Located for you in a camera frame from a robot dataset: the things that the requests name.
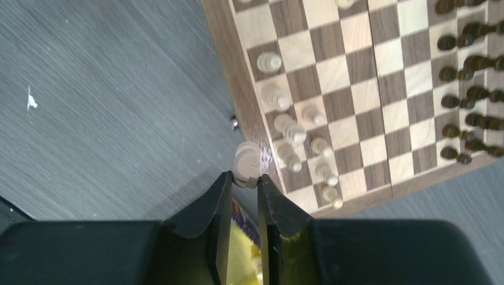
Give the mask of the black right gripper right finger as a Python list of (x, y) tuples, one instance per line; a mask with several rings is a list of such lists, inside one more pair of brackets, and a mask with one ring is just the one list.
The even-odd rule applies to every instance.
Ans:
[(257, 184), (264, 284), (490, 284), (454, 224), (419, 219), (314, 218)]

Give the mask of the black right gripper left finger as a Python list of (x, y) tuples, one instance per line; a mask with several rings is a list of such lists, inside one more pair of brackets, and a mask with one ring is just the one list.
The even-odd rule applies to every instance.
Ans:
[(232, 173), (166, 220), (25, 221), (1, 235), (2, 284), (225, 284)]

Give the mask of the white chess rook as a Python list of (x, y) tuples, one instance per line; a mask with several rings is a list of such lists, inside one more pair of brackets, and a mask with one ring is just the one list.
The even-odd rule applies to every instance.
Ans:
[(257, 187), (260, 174), (261, 149), (253, 142), (242, 142), (235, 152), (232, 180), (240, 188)]

